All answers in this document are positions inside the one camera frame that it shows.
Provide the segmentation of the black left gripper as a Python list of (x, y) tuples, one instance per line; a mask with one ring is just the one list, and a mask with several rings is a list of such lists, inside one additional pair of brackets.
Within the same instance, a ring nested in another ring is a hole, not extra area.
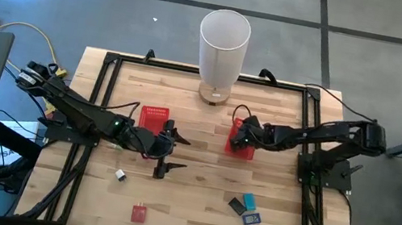
[(166, 120), (163, 123), (162, 131), (156, 135), (144, 127), (137, 127), (127, 123), (124, 149), (138, 152), (145, 158), (156, 160), (157, 164), (153, 170), (153, 178), (163, 179), (171, 169), (186, 167), (183, 164), (165, 162), (165, 157), (169, 156), (174, 149), (174, 143), (190, 145), (189, 140), (185, 140), (178, 133), (174, 123), (174, 120)]

